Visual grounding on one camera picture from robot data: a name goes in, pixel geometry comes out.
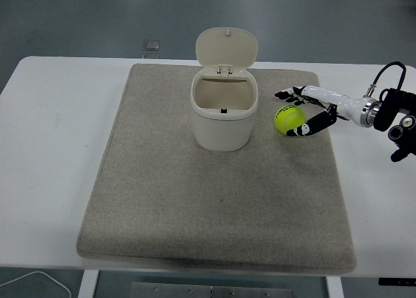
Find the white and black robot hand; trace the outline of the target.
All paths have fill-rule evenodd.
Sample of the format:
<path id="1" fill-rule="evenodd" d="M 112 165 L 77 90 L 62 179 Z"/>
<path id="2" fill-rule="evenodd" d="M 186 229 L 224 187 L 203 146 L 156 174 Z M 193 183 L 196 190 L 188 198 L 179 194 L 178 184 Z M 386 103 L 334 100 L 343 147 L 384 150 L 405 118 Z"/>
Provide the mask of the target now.
<path id="1" fill-rule="evenodd" d="M 291 87 L 275 93 L 275 97 L 288 103 L 274 117 L 276 129 L 286 136 L 314 135 L 335 124 L 337 119 L 351 120 L 361 127 L 370 126 L 367 120 L 369 98 L 352 99 L 312 85 Z M 308 120 L 300 108 L 307 103 L 319 106 L 323 111 Z"/>

